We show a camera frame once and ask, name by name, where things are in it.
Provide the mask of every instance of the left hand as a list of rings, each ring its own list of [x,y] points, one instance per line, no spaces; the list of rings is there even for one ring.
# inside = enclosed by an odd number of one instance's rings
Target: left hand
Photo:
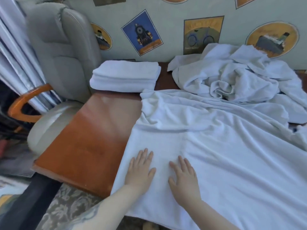
[[[125,185],[134,188],[139,195],[146,193],[156,173],[156,168],[149,172],[149,166],[153,158],[153,151],[147,157],[148,149],[140,150],[136,159],[133,157],[125,178]]]

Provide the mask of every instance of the tattooed arm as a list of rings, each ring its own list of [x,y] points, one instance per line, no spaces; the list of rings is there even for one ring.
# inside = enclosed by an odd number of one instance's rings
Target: tattooed arm
[[[154,153],[147,158],[147,152],[147,148],[141,150],[136,159],[131,159],[121,189],[58,230],[115,230],[130,206],[149,189],[154,177],[155,168],[148,173]]]

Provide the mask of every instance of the forearm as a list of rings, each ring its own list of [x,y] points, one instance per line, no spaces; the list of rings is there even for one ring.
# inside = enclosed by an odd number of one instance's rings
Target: forearm
[[[139,194],[124,185],[112,196],[74,219],[61,230],[115,230]]]
[[[190,203],[185,209],[201,230],[239,230],[204,201]]]

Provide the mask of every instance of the curtain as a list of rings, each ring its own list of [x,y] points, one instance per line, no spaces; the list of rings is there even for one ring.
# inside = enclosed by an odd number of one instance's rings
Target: curtain
[[[19,95],[46,84],[26,33],[25,16],[15,0],[0,1],[0,80]],[[51,91],[31,99],[29,104],[43,114],[60,102]]]

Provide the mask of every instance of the hand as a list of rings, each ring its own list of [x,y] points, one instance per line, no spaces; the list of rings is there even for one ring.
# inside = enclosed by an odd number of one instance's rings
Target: hand
[[[156,173],[156,168],[152,168],[148,173],[154,153],[151,151],[148,158],[147,153],[148,149],[145,148],[144,151],[139,151],[136,159],[131,159],[125,178],[125,185],[133,187],[139,195],[146,193]]]
[[[176,202],[186,209],[191,203],[201,201],[201,193],[199,191],[196,172],[190,162],[181,156],[178,158],[181,168],[174,162],[169,162],[177,177],[177,183],[175,183],[172,177],[169,177],[169,186]]]

